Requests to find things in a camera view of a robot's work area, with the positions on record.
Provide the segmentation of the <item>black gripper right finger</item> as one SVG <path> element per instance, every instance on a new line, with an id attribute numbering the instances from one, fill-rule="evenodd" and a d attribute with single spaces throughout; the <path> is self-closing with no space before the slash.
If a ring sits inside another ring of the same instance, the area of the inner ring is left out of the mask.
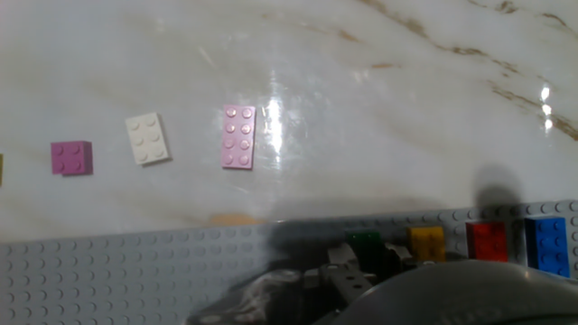
<path id="1" fill-rule="evenodd" d="M 385 243 L 387 260 L 397 273 L 402 273 L 414 268 L 414 258 L 406 246 Z"/>

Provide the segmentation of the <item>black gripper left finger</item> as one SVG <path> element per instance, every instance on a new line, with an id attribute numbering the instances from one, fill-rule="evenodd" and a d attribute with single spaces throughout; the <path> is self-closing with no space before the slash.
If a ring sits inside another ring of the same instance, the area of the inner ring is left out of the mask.
<path id="1" fill-rule="evenodd" d="M 328 250 L 328 283 L 345 303 L 352 303 L 369 291 L 373 284 L 359 269 L 359 260 L 348 244 Z"/>

